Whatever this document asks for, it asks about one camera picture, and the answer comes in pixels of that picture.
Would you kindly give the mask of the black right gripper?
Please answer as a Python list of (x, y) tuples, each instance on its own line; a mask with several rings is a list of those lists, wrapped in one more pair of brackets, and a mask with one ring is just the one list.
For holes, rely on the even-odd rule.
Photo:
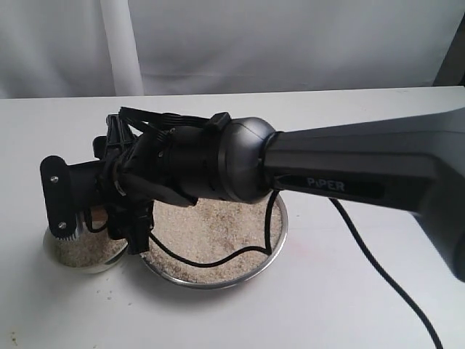
[(41, 161), (48, 228), (62, 241), (94, 227), (91, 210), (107, 205), (107, 231), (124, 239), (129, 254), (150, 249), (153, 200), (194, 206), (198, 199), (229, 201), (220, 166), (222, 136), (232, 119), (179, 114), (110, 114), (107, 134), (94, 141), (99, 159), (66, 164), (59, 156)]

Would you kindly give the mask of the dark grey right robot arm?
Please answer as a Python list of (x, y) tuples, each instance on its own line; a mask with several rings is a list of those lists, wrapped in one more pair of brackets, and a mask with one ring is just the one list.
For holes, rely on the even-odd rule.
[(121, 108), (94, 139), (95, 159), (40, 165), (48, 225), (60, 240), (91, 225), (130, 254), (149, 249), (153, 204), (208, 198), (252, 204), (289, 190), (413, 214), (459, 280), (464, 279), (464, 110), (295, 132), (263, 119), (206, 119)]

